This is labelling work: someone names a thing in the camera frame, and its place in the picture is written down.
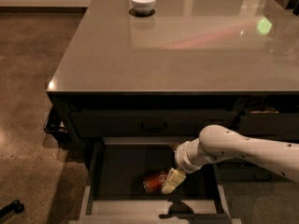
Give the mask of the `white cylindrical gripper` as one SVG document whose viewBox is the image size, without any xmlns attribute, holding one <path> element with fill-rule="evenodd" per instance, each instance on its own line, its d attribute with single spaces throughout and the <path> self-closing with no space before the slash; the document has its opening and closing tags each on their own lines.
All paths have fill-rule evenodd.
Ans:
<svg viewBox="0 0 299 224">
<path fill-rule="evenodd" d="M 178 170 L 171 168 L 168 172 L 167 179 L 162 186 L 163 194 L 172 193 L 185 180 L 186 173 L 197 172 L 208 164 L 199 139 L 180 144 L 175 151 L 175 163 Z"/>
</svg>

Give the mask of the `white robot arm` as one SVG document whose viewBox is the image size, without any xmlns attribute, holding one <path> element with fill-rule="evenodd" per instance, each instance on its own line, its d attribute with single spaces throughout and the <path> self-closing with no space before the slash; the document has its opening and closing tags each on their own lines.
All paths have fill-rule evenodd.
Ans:
<svg viewBox="0 0 299 224">
<path fill-rule="evenodd" d="M 243 136 L 220 125 L 206 126 L 199 136 L 179 144 L 175 164 L 162 193 L 172 193 L 186 178 L 204 165 L 242 159 L 293 182 L 299 182 L 299 145 Z"/>
</svg>

